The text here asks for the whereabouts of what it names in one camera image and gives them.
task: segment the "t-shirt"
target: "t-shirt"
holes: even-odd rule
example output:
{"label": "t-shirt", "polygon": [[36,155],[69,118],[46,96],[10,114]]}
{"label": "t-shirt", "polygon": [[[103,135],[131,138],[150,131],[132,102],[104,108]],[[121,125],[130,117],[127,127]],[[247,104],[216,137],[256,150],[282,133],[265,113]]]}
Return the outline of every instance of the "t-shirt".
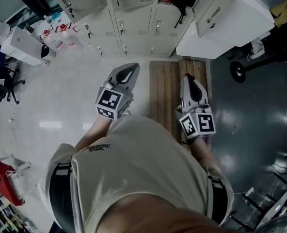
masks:
{"label": "t-shirt", "polygon": [[58,163],[71,161],[78,188],[74,211],[76,231],[94,233],[105,212],[121,198],[138,193],[153,194],[176,208],[187,208],[208,217],[208,175],[226,187],[228,216],[234,200],[229,181],[210,161],[201,165],[160,124],[143,116],[124,116],[106,137],[78,153],[62,144],[53,155],[45,182],[38,186],[51,212],[49,184]]}

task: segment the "yellow cloth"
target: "yellow cloth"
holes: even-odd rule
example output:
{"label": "yellow cloth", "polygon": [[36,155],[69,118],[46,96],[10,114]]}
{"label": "yellow cloth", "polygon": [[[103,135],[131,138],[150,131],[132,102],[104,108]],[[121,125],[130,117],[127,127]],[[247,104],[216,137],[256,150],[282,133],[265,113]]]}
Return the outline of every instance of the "yellow cloth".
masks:
{"label": "yellow cloth", "polygon": [[275,25],[279,28],[287,22],[287,0],[283,0],[277,6],[271,8],[271,13],[276,16]]}

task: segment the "wooden pallet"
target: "wooden pallet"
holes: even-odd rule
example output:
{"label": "wooden pallet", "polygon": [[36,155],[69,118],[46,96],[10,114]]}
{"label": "wooden pallet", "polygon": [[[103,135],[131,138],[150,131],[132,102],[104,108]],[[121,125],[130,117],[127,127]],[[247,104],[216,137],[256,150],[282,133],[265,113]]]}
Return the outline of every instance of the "wooden pallet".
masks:
{"label": "wooden pallet", "polygon": [[175,110],[180,104],[181,78],[186,73],[194,76],[207,89],[204,62],[150,62],[150,118],[161,124],[177,141],[185,140]]}

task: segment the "wheel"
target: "wheel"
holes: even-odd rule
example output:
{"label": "wheel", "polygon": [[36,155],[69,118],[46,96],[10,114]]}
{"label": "wheel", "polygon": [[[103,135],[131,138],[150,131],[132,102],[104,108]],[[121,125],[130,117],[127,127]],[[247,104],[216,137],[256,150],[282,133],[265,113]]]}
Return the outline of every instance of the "wheel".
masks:
{"label": "wheel", "polygon": [[235,61],[231,63],[231,74],[233,79],[238,83],[243,83],[246,80],[246,72],[241,63]]}

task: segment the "shirt sleeve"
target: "shirt sleeve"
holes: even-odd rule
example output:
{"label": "shirt sleeve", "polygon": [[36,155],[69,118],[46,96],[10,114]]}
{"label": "shirt sleeve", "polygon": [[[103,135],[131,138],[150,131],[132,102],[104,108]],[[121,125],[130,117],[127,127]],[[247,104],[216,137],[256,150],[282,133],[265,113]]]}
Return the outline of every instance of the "shirt sleeve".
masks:
{"label": "shirt sleeve", "polygon": [[72,145],[65,144],[65,143],[61,144],[59,148],[56,150],[56,152],[53,154],[52,158],[50,159],[44,177],[41,178],[37,184],[41,202],[43,203],[46,210],[51,214],[55,222],[57,221],[54,217],[52,207],[50,204],[50,197],[49,197],[49,186],[50,186],[51,176],[53,174],[55,167],[59,163],[70,162],[72,156],[75,153],[77,153],[77,151]]}
{"label": "shirt sleeve", "polygon": [[228,201],[227,201],[226,215],[221,223],[223,224],[225,219],[229,216],[234,202],[234,193],[232,186],[229,180],[221,173],[220,168],[210,160],[203,159],[200,161],[200,165],[207,172],[208,175],[211,175],[214,178],[219,178],[222,181],[223,185],[225,186]]}

